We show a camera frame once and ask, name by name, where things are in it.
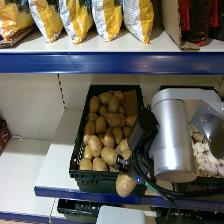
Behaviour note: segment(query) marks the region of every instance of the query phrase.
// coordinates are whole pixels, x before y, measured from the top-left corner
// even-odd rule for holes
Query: shelf
[[[117,194],[99,194],[81,192],[75,179],[69,176],[69,164],[74,148],[77,130],[82,111],[65,110],[59,123],[54,140],[49,148],[39,176],[35,184],[35,194],[41,197],[95,201],[101,203],[149,205],[169,207],[160,195],[148,189],[145,196],[129,196],[121,198]],[[168,182],[158,182],[171,189]],[[176,199],[181,209],[224,212],[223,196],[202,199]]]
[[[122,28],[108,43],[93,27],[79,45],[65,31],[45,43],[36,29],[14,47],[0,49],[0,73],[224,74],[224,42],[208,40],[200,52],[181,52],[160,28],[151,39],[142,44]]]
[[[49,223],[54,198],[33,191],[50,141],[9,142],[0,156],[0,219]]]

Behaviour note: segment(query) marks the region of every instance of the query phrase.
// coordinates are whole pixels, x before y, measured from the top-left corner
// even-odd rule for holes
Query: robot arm
[[[132,156],[127,167],[133,179],[142,177],[135,166],[137,152],[146,163],[147,157],[153,159],[158,179],[173,183],[196,179],[189,122],[204,134],[216,158],[224,156],[224,103],[215,91],[165,89],[153,97],[151,107],[140,111],[128,138]],[[146,167],[141,166],[145,175]]]

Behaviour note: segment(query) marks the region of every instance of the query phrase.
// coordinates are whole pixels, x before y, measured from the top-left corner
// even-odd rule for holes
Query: yellow chip bag
[[[63,29],[57,0],[29,0],[29,5],[33,19],[46,41],[57,40]]]
[[[122,10],[119,0],[92,0],[93,20],[98,34],[105,40],[113,40],[120,31]]]
[[[93,26],[90,0],[59,0],[59,11],[72,42],[81,43]]]
[[[145,44],[151,43],[154,11],[150,0],[124,0],[124,24],[133,36]]]
[[[6,41],[15,39],[33,24],[28,0],[0,0],[0,35]]]

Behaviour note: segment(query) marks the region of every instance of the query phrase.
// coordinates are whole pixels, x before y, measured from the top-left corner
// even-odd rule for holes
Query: black plastic crate
[[[189,183],[174,184],[178,191],[200,191],[224,187],[224,178],[197,177]]]
[[[114,205],[108,203],[84,202],[74,200],[58,200],[57,211],[64,214],[65,218],[71,221],[96,223],[101,206],[120,207],[121,205]]]
[[[83,153],[83,130],[86,125],[86,118],[89,113],[89,101],[93,96],[98,96],[104,92],[114,91],[132,91],[136,90],[138,108],[141,110],[144,107],[141,88],[139,85],[91,85],[86,97],[86,102],[82,114],[82,118],[75,141],[74,150],[72,153],[69,174],[71,178],[75,178],[81,191],[95,192],[95,193],[109,193],[116,194],[116,179],[118,173],[116,172],[99,172],[99,171],[85,171],[78,169],[78,163],[82,159]],[[144,184],[137,185],[132,195],[144,195],[147,187]]]
[[[167,224],[167,213],[168,208],[156,208],[156,223]],[[180,214],[182,224],[223,224],[224,220],[223,213],[180,209]],[[177,217],[177,211],[175,209],[171,209],[169,217],[167,219],[168,223],[176,224]]]

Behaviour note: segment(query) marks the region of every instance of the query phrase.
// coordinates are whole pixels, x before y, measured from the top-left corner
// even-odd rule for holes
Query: snack bag
[[[81,43],[93,25],[90,0],[59,0],[59,11],[72,42]]]
[[[63,24],[58,12],[57,0],[29,0],[34,21],[47,42],[54,42]]]
[[[188,41],[202,44],[209,30],[210,19],[210,0],[191,0],[190,1],[190,32]]]
[[[218,0],[218,20],[217,40],[224,40],[224,0]]]
[[[150,0],[124,0],[124,24],[133,36],[149,44],[154,11]]]
[[[209,27],[217,27],[219,25],[218,22],[218,0],[211,0],[211,12],[210,12],[210,21]]]
[[[15,39],[32,25],[28,0],[0,0],[0,35],[6,41]]]
[[[5,148],[6,143],[9,141],[10,137],[11,136],[6,121],[1,120],[0,118],[0,153]]]
[[[98,34],[105,40],[113,40],[120,31],[122,10],[119,0],[92,0],[93,20]]]
[[[189,0],[178,0],[181,31],[190,30]]]

